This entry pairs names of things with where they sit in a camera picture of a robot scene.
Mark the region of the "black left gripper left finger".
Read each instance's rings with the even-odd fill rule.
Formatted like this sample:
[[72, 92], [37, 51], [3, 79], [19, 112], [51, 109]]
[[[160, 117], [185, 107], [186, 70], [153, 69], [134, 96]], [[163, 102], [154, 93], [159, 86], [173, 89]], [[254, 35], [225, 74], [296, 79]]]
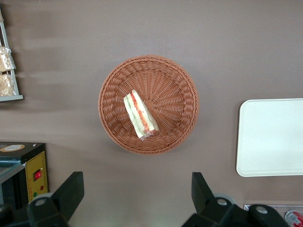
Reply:
[[73, 172], [50, 196], [33, 200], [27, 207], [32, 227], [68, 227], [84, 197], [83, 172]]

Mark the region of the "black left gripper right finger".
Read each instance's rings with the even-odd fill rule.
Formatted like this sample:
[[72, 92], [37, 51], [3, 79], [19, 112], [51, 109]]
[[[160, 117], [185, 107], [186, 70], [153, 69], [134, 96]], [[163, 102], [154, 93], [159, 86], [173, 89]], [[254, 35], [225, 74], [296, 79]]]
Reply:
[[199, 172], [192, 173], [191, 197], [196, 209], [184, 227], [247, 227], [247, 212], [224, 197], [216, 197]]

